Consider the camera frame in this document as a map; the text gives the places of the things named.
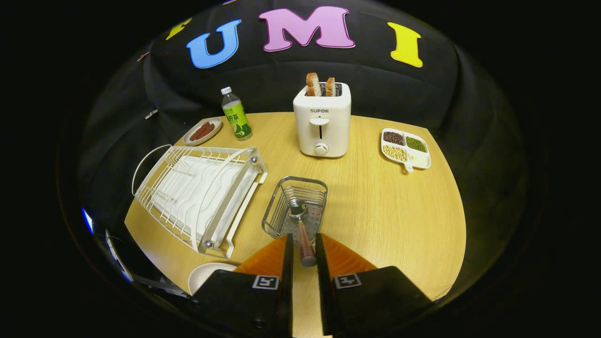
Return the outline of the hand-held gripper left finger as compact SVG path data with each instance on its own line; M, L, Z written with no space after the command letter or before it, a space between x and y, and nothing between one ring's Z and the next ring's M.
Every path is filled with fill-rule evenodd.
M212 272L193 294L193 317L211 338L291 338L293 256L283 235L237 270Z

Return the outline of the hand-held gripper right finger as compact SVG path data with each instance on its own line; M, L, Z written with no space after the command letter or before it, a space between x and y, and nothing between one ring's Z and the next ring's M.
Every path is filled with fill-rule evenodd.
M395 336L433 306L399 268L377 268L346 245L315 241L324 335Z

